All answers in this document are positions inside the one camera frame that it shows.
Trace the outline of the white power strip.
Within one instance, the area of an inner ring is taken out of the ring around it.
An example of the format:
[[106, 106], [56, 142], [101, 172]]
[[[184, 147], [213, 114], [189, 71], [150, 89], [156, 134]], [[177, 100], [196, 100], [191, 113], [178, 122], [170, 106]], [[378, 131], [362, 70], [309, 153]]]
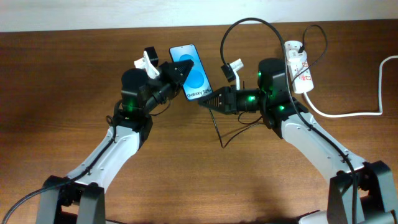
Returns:
[[[290, 40], [285, 42], [284, 47], [287, 54], [287, 51], [290, 49], [296, 49], [300, 51], [302, 43], [297, 40]], [[308, 61], [304, 63], [287, 65], [287, 67], [289, 69], [290, 78], [293, 81], [292, 87], [294, 93], [302, 94], [313, 90], [314, 85], [310, 70], [308, 69]]]

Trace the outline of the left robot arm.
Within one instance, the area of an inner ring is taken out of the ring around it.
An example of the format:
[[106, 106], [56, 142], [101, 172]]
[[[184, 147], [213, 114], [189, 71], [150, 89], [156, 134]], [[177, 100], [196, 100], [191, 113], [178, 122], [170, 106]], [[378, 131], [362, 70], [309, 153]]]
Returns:
[[109, 129], [96, 149], [66, 177], [49, 177], [40, 197], [37, 223], [107, 223], [105, 193], [124, 163], [149, 136], [151, 111], [173, 99], [193, 68], [192, 60], [165, 62], [155, 77], [132, 68], [121, 78], [121, 100], [107, 116]]

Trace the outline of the blue Galaxy smartphone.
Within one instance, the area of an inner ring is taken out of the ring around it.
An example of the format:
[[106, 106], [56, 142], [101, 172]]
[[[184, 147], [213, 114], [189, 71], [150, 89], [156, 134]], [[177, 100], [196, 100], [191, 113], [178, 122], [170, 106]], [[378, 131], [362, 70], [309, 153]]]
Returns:
[[194, 44], [169, 48], [173, 62], [192, 60], [193, 67], [185, 80], [183, 91], [188, 101], [194, 101], [213, 92], [197, 48]]

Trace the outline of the white charger plug adapter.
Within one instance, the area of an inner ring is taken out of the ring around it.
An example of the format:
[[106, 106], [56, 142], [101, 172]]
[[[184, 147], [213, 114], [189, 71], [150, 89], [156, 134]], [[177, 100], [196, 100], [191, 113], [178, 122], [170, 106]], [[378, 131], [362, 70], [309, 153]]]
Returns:
[[296, 63], [304, 63], [307, 61], [306, 51], [299, 52], [296, 49], [290, 49], [287, 51], [287, 65], [293, 65]]

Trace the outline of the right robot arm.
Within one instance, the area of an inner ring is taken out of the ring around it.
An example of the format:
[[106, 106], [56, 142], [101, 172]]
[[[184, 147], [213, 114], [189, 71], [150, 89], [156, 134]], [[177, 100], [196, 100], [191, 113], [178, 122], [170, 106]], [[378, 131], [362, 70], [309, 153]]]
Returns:
[[306, 213], [296, 223], [397, 223], [397, 194], [390, 168], [367, 162], [328, 134], [299, 101], [291, 97], [285, 63], [259, 62], [258, 88], [224, 86], [199, 100], [223, 114], [261, 113], [264, 124], [296, 147], [328, 182], [327, 210]]

